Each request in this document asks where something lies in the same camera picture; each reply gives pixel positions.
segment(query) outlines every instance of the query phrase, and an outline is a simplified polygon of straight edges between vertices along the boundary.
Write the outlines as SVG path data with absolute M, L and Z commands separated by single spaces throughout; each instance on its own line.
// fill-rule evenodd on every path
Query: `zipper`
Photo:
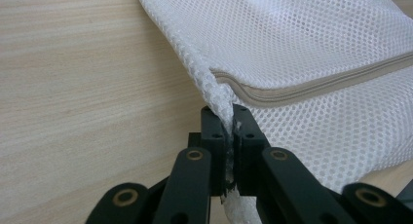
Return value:
M 242 84 L 226 72 L 216 70 L 211 72 L 218 83 L 230 85 L 234 93 L 247 103 L 263 107 L 278 107 L 354 86 L 409 66 L 413 66 L 413 52 L 293 87 L 273 90 Z

